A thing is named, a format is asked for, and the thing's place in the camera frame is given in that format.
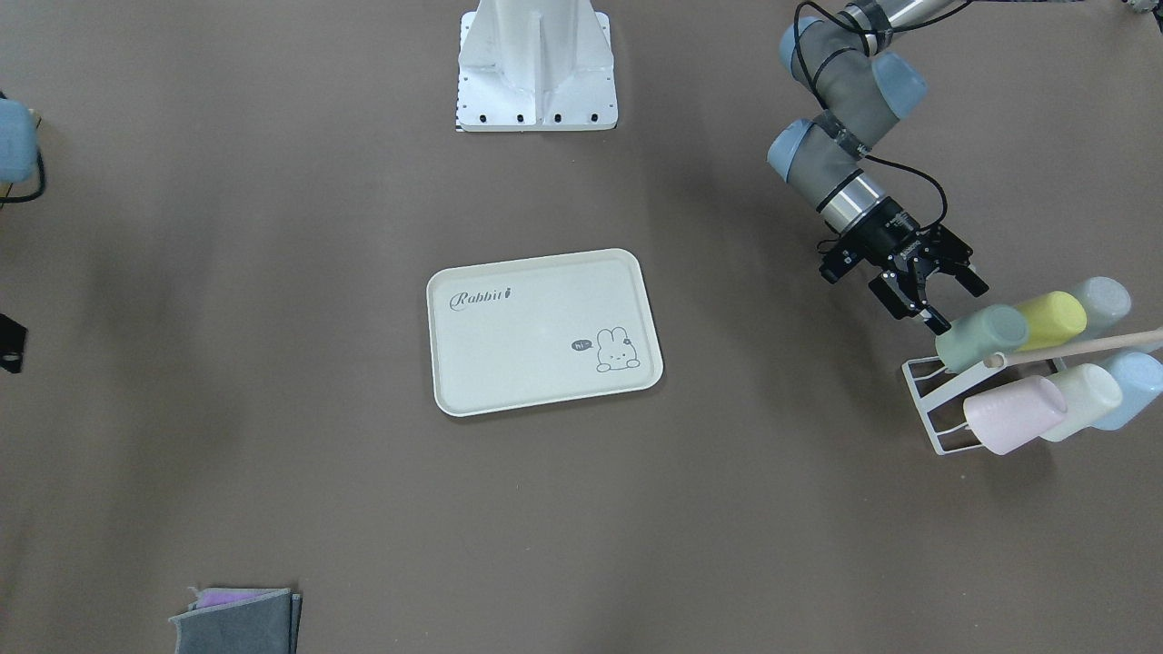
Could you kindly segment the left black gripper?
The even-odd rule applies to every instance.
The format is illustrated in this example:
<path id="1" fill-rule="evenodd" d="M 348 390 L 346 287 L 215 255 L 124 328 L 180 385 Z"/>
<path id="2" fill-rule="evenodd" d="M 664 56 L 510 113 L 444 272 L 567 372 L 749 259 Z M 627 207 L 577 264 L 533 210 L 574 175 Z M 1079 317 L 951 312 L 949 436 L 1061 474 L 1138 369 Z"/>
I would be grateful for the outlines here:
<path id="1" fill-rule="evenodd" d="M 876 204 L 840 229 L 839 239 L 859 240 L 869 247 L 869 255 L 861 263 L 875 266 L 878 272 L 868 287 L 889 314 L 897 320 L 925 324 L 935 335 L 951 330 L 951 324 L 933 310 L 919 277 L 948 273 L 972 297 L 989 292 L 989 283 L 971 263 L 973 250 L 966 242 L 943 223 L 922 235 L 918 221 L 898 202 Z M 909 263 L 919 268 L 919 277 L 909 272 Z"/>

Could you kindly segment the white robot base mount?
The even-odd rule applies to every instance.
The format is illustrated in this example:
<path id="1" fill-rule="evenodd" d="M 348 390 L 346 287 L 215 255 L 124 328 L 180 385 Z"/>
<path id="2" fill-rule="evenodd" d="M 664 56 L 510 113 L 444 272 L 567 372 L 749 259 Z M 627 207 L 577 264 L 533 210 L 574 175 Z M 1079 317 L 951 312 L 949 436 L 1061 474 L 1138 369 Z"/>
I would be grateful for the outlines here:
<path id="1" fill-rule="evenodd" d="M 457 130 L 616 127 L 611 17 L 590 1 L 481 1 L 458 34 Z"/>

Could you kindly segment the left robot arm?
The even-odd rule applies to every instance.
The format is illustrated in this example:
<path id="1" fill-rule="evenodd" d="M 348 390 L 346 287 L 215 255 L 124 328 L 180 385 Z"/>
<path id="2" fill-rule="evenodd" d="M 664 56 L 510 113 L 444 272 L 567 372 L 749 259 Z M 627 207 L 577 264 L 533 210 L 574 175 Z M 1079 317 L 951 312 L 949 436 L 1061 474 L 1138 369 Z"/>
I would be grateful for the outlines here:
<path id="1" fill-rule="evenodd" d="M 989 285 L 943 218 L 918 223 L 864 164 L 928 92 L 922 74 L 890 50 L 893 40 L 959 9 L 954 1 L 850 1 L 836 14 L 797 12 L 782 35 L 780 61 L 820 112 L 789 125 L 768 151 L 769 165 L 830 228 L 818 247 L 821 276 L 837 282 L 859 263 L 876 266 L 869 287 L 889 314 L 916 319 L 935 334 L 950 324 L 927 298 L 934 273 L 952 276 L 975 297 Z"/>

